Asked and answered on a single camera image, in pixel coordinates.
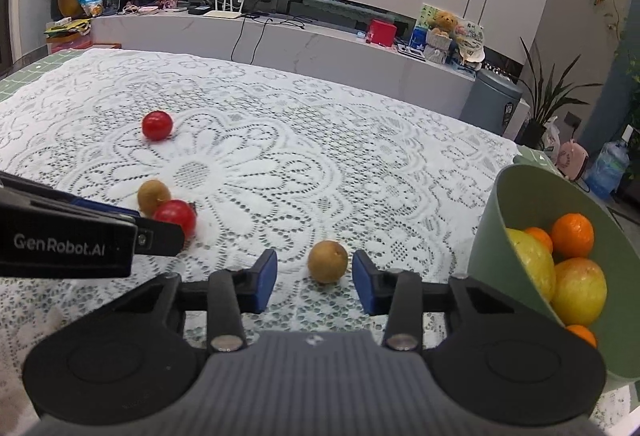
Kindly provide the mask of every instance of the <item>red ball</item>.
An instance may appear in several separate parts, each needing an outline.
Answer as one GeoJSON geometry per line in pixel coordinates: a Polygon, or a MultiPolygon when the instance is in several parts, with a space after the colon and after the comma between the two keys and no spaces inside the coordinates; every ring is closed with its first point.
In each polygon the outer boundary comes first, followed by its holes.
{"type": "Polygon", "coordinates": [[[149,140],[164,140],[173,127],[174,121],[164,111],[152,111],[142,119],[142,134],[149,140]]]}
{"type": "Polygon", "coordinates": [[[196,230],[196,212],[191,205],[182,200],[169,200],[164,202],[154,213],[156,221],[176,223],[182,227],[184,239],[193,236],[196,230]]]}

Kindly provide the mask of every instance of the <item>red box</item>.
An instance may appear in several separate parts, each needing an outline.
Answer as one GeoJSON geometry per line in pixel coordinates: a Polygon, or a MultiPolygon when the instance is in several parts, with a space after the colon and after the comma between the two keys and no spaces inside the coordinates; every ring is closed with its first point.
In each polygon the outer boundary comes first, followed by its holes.
{"type": "Polygon", "coordinates": [[[366,41],[387,47],[393,46],[397,31],[398,27],[392,23],[371,20],[367,30],[366,41]]]}

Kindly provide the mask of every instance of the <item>power outlet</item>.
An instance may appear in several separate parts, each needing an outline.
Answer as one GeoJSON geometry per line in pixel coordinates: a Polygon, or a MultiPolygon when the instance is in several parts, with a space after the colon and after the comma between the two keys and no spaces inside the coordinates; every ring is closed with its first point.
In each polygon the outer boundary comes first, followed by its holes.
{"type": "Polygon", "coordinates": [[[582,119],[580,117],[578,117],[577,115],[574,115],[570,111],[566,113],[566,117],[564,118],[564,124],[569,126],[571,129],[575,131],[576,129],[578,129],[578,127],[580,127],[581,123],[582,123],[582,119]]]}

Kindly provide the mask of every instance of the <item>trash can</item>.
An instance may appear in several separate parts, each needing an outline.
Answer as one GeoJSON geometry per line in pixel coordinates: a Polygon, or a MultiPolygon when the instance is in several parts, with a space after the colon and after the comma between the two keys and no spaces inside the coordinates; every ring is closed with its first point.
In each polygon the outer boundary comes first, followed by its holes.
{"type": "Polygon", "coordinates": [[[510,79],[493,71],[480,70],[460,120],[502,136],[521,96],[522,89],[510,79]]]}

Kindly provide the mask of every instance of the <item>fruit bowl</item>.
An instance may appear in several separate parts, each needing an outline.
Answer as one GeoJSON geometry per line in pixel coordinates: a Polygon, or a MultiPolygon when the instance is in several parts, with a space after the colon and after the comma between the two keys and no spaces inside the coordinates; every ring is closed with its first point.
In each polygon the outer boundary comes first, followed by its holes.
{"type": "Polygon", "coordinates": [[[613,390],[640,379],[640,259],[609,213],[587,194],[540,167],[503,169],[482,214],[468,273],[561,323],[527,275],[505,228],[534,225],[549,231],[556,219],[573,212],[591,220],[595,243],[589,258],[607,279],[607,302],[589,329],[607,365],[604,391],[613,390]]]}

